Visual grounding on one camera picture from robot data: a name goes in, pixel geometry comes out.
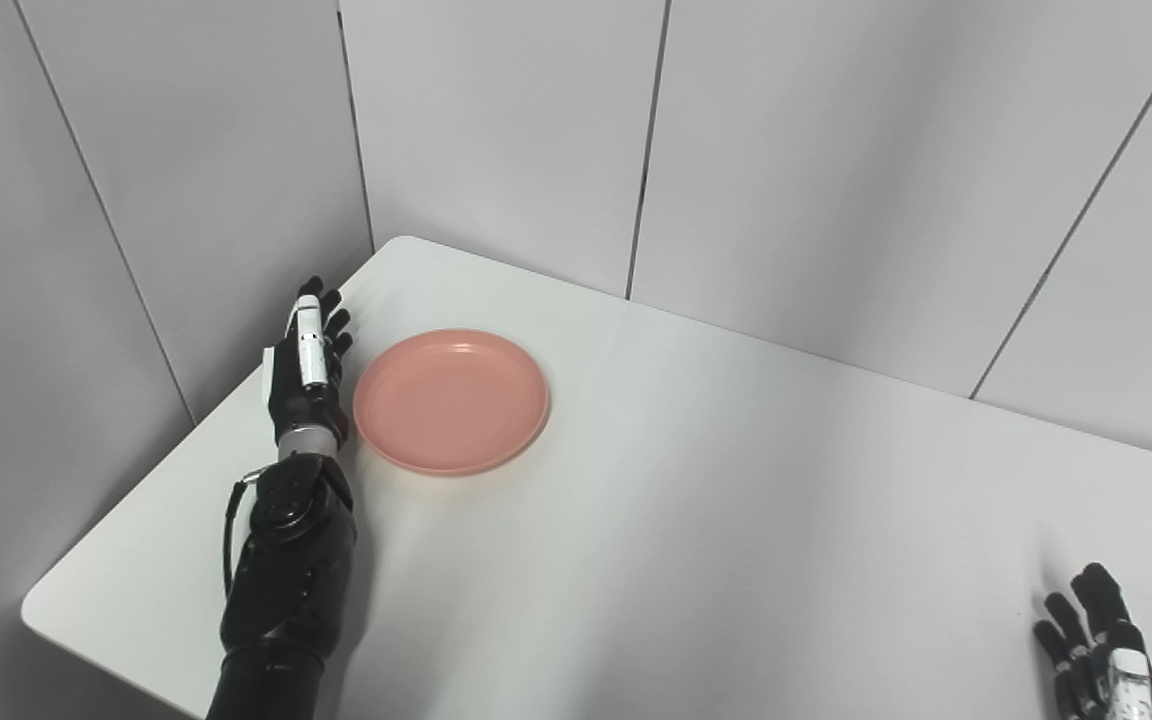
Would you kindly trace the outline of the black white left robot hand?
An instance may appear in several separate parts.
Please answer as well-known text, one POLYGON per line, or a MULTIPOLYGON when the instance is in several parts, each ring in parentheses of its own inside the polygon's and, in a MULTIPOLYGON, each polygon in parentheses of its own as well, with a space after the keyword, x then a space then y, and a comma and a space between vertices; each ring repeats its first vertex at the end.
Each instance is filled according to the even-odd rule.
POLYGON ((353 348, 353 334, 346 331, 351 320, 349 311, 340 306, 339 290, 329 290, 320 275, 306 279, 294 296, 285 336, 271 347, 268 369, 268 411, 275 442, 296 430, 321 430, 332 437, 328 455, 335 455, 348 441, 349 419, 342 400, 340 382, 343 361, 353 348), (312 300, 317 309, 314 336, 300 329, 302 300, 312 300))

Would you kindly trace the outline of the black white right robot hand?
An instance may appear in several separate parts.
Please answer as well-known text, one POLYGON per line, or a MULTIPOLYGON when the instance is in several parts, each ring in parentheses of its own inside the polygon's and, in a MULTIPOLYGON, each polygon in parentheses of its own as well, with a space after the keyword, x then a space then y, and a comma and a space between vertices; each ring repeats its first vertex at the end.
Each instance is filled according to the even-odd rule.
POLYGON ((1043 598, 1032 634, 1052 670, 1060 719, 1152 719, 1152 660, 1123 589, 1100 562, 1085 564, 1068 597, 1043 598))

